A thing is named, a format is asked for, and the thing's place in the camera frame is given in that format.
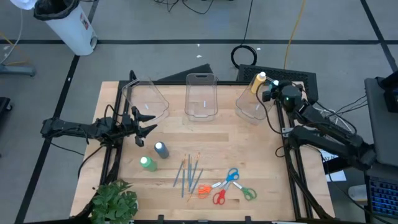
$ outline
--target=green scissors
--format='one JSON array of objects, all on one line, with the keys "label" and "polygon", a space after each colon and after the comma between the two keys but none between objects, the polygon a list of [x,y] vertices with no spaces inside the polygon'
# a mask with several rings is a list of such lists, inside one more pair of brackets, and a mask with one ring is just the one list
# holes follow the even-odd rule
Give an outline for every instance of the green scissors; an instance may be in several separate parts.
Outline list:
[{"label": "green scissors", "polygon": [[255,190],[242,187],[238,183],[236,183],[235,181],[233,183],[234,183],[235,186],[237,186],[237,188],[242,190],[244,198],[246,200],[250,201],[250,200],[253,200],[253,199],[255,199],[257,197],[257,193],[256,193]]}]

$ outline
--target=scissors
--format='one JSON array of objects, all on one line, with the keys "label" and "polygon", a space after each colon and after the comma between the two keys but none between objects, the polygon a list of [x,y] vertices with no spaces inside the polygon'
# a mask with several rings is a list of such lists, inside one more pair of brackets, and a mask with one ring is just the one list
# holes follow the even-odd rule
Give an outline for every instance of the scissors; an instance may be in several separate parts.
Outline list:
[{"label": "scissors", "polygon": [[226,185],[231,180],[238,180],[239,179],[239,172],[237,168],[232,168],[228,171],[228,175],[226,176],[225,181],[220,185],[220,187],[223,187]]},{"label": "scissors", "polygon": [[225,185],[223,190],[221,190],[220,192],[214,194],[213,203],[215,205],[223,205],[224,204],[224,202],[225,202],[225,192],[228,190],[229,185],[230,185],[230,182],[228,182],[228,184]]},{"label": "scissors", "polygon": [[237,186],[239,189],[242,190],[244,198],[248,201],[253,200],[257,197],[257,193],[255,190],[250,189],[250,188],[245,188],[236,183],[235,181],[233,182],[235,186]]},{"label": "scissors", "polygon": [[207,198],[213,188],[221,185],[221,182],[217,182],[213,185],[199,185],[198,198]]}]

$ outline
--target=trash can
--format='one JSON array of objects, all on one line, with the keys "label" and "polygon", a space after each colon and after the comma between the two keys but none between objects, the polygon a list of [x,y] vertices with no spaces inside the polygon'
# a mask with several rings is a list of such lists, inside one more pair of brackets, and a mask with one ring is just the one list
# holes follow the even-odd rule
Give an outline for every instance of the trash can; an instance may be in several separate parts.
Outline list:
[{"label": "trash can", "polygon": [[47,23],[79,56],[93,53],[97,35],[88,21],[79,0],[38,0],[34,17]]}]

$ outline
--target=white bin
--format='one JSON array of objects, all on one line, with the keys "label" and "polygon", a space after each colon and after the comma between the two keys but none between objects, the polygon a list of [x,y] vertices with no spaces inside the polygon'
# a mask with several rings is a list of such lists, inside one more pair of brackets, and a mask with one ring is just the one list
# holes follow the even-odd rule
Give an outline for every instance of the white bin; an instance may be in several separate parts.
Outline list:
[{"label": "white bin", "polygon": [[93,53],[98,38],[80,5],[69,16],[63,19],[48,20],[45,23],[76,55],[83,56]]}]

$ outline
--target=green bottle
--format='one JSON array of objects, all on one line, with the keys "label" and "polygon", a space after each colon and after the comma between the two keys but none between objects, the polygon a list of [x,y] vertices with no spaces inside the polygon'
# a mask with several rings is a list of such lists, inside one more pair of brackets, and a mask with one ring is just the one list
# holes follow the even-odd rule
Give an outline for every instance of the green bottle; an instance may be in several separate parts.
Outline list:
[{"label": "green bottle", "polygon": [[155,171],[157,168],[157,164],[155,161],[153,161],[149,156],[144,156],[141,158],[139,161],[141,166],[151,172]]}]

